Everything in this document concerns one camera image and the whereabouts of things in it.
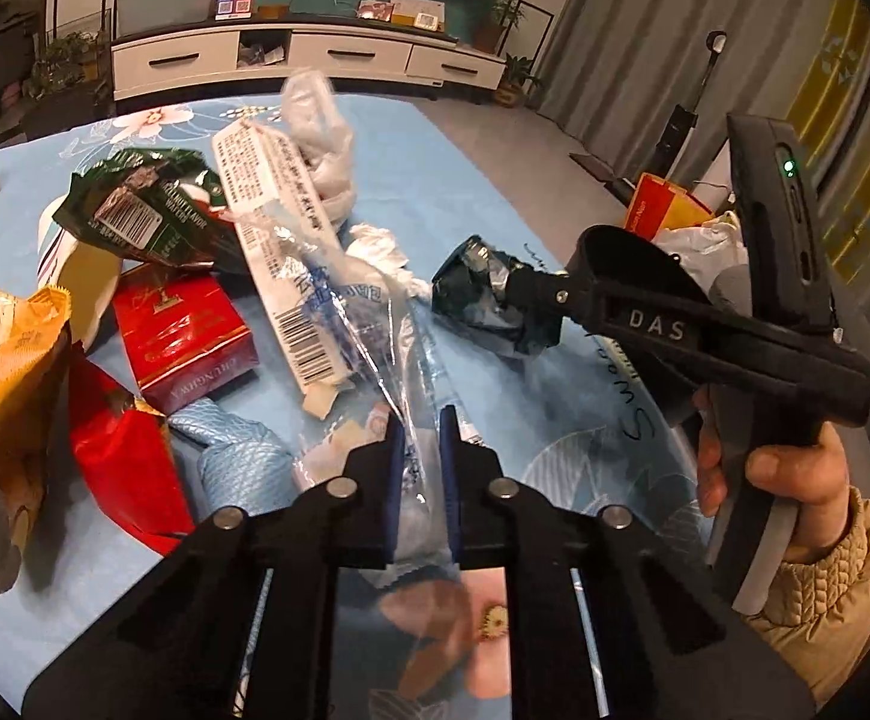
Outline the light blue cloth bag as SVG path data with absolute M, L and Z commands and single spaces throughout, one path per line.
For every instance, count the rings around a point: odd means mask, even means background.
M 168 427 L 199 520 L 227 505 L 267 514 L 297 497 L 292 452 L 261 422 L 201 398 L 168 416 Z

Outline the red foil wrapper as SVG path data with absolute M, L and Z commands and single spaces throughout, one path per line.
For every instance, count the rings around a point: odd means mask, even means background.
M 69 447 L 100 511 L 161 556 L 194 530 L 167 420 L 74 346 Z

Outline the red cigarette box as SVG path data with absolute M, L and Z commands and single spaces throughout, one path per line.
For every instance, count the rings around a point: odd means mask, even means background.
M 140 394 L 165 415 L 259 364 L 250 327 L 210 271 L 136 266 L 111 307 Z

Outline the dark teal foil wrapper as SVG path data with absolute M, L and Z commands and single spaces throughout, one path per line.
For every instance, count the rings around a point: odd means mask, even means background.
M 560 343 L 562 319 L 505 300 L 506 280 L 521 260 L 478 234 L 456 247 L 432 280 L 430 305 L 455 332 L 506 358 L 534 358 Z

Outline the yellow snack bag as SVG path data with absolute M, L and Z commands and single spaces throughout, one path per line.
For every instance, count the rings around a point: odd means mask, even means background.
M 71 296 L 0 290 L 0 594 L 14 587 L 48 478 L 49 439 L 71 349 Z

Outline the dark green snack bag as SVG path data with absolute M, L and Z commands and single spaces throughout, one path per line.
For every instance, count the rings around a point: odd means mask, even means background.
M 72 174 L 54 223 L 122 260 L 245 275 L 222 181 L 202 154 L 123 148 Z

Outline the clear printed plastic bag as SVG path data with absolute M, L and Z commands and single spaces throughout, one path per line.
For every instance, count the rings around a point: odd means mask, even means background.
M 293 477 L 340 475 L 352 450 L 404 427 L 394 572 L 449 559 L 438 413 L 455 392 L 425 321 L 430 288 L 391 232 L 341 231 L 355 203 L 353 132 L 321 71 L 282 88 L 279 124 L 241 117 L 212 138 L 246 266 L 302 397 Z

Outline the striped paper cup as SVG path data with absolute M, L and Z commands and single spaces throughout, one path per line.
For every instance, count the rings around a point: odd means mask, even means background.
M 72 340 L 88 353 L 97 339 L 101 319 L 115 295 L 122 260 L 111 252 L 84 244 L 54 221 L 64 197 L 44 207 L 38 220 L 37 286 L 65 289 L 71 296 Z

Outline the white plastic bag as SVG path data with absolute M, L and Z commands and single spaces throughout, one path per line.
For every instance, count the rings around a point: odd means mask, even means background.
M 734 211 L 698 226 L 661 229 L 653 242 L 674 257 L 705 293 L 710 293 L 723 271 L 748 263 L 741 221 Z

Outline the upright vacuum cleaner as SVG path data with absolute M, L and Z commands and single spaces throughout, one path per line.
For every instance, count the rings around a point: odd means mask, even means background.
M 716 64 L 718 64 L 721 54 L 725 52 L 727 42 L 728 33 L 721 31 L 721 29 L 710 31 L 705 37 L 709 60 L 707 60 L 707 65 L 703 70 L 702 78 L 689 96 L 689 102 L 685 106 L 682 104 L 674 106 L 673 112 L 666 122 L 666 127 L 664 127 L 663 135 L 659 137 L 652 156 L 643 168 L 647 174 L 652 174 L 660 179 L 669 179 L 673 174 L 674 168 L 686 151 L 692 133 L 695 132 L 698 121 L 698 106 L 700 106 L 703 93 L 705 93 L 710 78 L 712 78 Z

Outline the floral blue tablecloth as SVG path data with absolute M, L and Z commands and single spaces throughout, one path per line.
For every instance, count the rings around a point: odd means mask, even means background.
M 415 275 L 432 277 L 471 236 L 551 268 L 551 254 L 517 212 L 417 107 L 349 95 L 337 105 L 353 135 L 353 216 L 391 232 Z M 321 278 L 301 263 L 290 271 L 286 309 L 266 309 L 254 278 L 225 284 L 259 361 L 220 388 L 215 405 L 257 422 L 275 444 L 274 470 L 227 484 L 227 502 L 286 504 L 297 496 L 298 457 L 389 405 L 409 406 L 421 452 L 432 454 L 438 413 L 453 406 L 463 433 L 492 447 L 508 476 L 554 504 L 585 514 L 625 505 L 673 550 L 702 556 L 709 530 L 691 465 L 615 344 L 565 325 L 554 348 L 504 358 L 367 275 L 347 285 L 367 332 L 357 343 L 318 298 Z M 465 667 L 417 699 L 396 689 L 419 642 L 383 616 L 382 601 L 458 580 L 432 515 L 438 479 L 409 460 L 404 484 L 398 564 L 339 580 L 334 711 L 341 718 L 506 717 L 508 700 L 469 692 Z M 49 661 L 154 562 L 154 551 L 100 511 L 76 467 L 54 461 L 19 580 L 0 594 L 2 699 L 18 706 Z

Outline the potted plant on floor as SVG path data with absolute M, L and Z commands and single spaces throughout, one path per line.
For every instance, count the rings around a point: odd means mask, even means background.
M 494 101 L 499 106 L 520 107 L 529 94 L 542 86 L 541 78 L 533 71 L 534 60 L 521 55 L 505 55 L 505 70 L 499 86 L 494 91 Z

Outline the potted plant on cabinet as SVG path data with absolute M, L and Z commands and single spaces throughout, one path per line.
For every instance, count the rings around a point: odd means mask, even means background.
M 518 0 L 481 0 L 476 27 L 472 31 L 472 47 L 495 54 L 506 32 L 523 18 Z

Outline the white tv cabinet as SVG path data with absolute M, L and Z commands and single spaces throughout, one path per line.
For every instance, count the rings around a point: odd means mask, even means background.
M 297 70 L 331 80 L 492 91 L 505 60 L 451 37 L 378 21 L 217 21 L 119 39 L 118 103 L 196 86 L 275 82 Z

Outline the plants stand at left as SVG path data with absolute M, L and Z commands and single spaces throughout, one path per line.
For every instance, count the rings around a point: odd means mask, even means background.
M 46 44 L 23 96 L 31 103 L 20 124 L 29 142 L 108 119 L 115 110 L 110 34 L 72 31 Z

